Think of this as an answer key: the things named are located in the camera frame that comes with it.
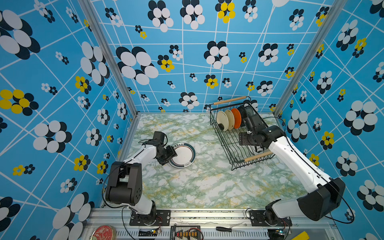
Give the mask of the black wire dish rack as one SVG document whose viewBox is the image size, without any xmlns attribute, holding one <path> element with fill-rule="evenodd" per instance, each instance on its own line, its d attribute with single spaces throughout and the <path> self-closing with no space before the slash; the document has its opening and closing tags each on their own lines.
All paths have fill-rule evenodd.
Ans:
<svg viewBox="0 0 384 240">
<path fill-rule="evenodd" d="M 246 109 L 247 115 L 252 116 L 258 114 L 257 107 L 258 103 L 256 100 L 247 97 L 245 100 L 235 101 L 231 103 L 221 104 L 214 106 L 210 105 L 210 125 L 214 128 L 217 137 L 219 138 L 219 143 L 224 149 L 225 155 L 231 166 L 231 170 L 240 169 L 249 165 L 254 165 L 259 162 L 272 159 L 275 155 L 271 154 L 266 157 L 256 159 L 250 162 L 244 162 L 245 158 L 258 155 L 263 152 L 267 152 L 267 149 L 260 148 L 258 146 L 240 146 L 239 144 L 239 133 L 246 132 L 243 120 L 242 124 L 238 129 L 232 129 L 230 131 L 222 131 L 219 129 L 217 124 L 217 113 L 219 111 L 225 112 L 225 110 L 231 110 L 233 108 L 244 107 Z"/>
</svg>

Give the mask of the cream plate with flower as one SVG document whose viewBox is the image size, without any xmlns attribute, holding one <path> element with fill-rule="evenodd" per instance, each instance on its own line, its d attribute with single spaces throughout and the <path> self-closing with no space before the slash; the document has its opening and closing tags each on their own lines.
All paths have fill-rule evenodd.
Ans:
<svg viewBox="0 0 384 240">
<path fill-rule="evenodd" d="M 219 129 L 222 131 L 227 131 L 229 128 L 229 120 L 225 112 L 219 111 L 217 113 L 217 124 Z"/>
</svg>

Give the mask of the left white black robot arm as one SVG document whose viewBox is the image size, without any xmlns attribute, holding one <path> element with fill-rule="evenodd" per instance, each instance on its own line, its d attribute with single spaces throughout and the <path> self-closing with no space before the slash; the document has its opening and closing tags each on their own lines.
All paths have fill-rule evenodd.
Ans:
<svg viewBox="0 0 384 240">
<path fill-rule="evenodd" d="M 176 151 L 167 146 L 168 137 L 163 132 L 154 132 L 153 138 L 145 140 L 141 148 L 122 162 L 114 162 L 102 193 L 103 201 L 129 207 L 138 217 L 153 221 L 156 218 L 156 203 L 143 194 L 143 168 L 151 161 L 167 164 Z"/>
</svg>

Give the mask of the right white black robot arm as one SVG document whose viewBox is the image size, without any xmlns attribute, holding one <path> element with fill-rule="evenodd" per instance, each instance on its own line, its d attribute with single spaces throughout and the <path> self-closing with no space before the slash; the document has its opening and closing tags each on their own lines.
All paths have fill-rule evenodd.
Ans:
<svg viewBox="0 0 384 240">
<path fill-rule="evenodd" d="M 281 128 L 268 127 L 258 114 L 245 117 L 242 121 L 246 132 L 239 134 L 240 144 L 268 149 L 285 163 L 307 191 L 304 196 L 268 204 L 265 208 L 268 224 L 275 225 L 288 217 L 307 217 L 318 221 L 340 206 L 346 188 L 340 178 L 333 179 L 312 164 Z"/>
</svg>

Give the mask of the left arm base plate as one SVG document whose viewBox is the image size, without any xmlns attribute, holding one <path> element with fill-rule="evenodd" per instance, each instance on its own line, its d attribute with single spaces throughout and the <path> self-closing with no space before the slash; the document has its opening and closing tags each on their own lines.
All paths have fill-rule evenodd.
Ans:
<svg viewBox="0 0 384 240">
<path fill-rule="evenodd" d="M 156 213 L 153 212 L 149 215 L 139 215 L 133 212 L 129 225 L 139 227 L 167 227 L 170 225 L 170 220 L 170 210 L 156 210 Z"/>
</svg>

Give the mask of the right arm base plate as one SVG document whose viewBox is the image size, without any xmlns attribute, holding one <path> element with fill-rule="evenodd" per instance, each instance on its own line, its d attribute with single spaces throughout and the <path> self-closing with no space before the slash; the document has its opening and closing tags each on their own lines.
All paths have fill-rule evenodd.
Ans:
<svg viewBox="0 0 384 240">
<path fill-rule="evenodd" d="M 289 218 L 267 221 L 265 211 L 263 210 L 246 210 L 246 217 L 251 221 L 252 227 L 291 227 L 292 221 Z"/>
</svg>

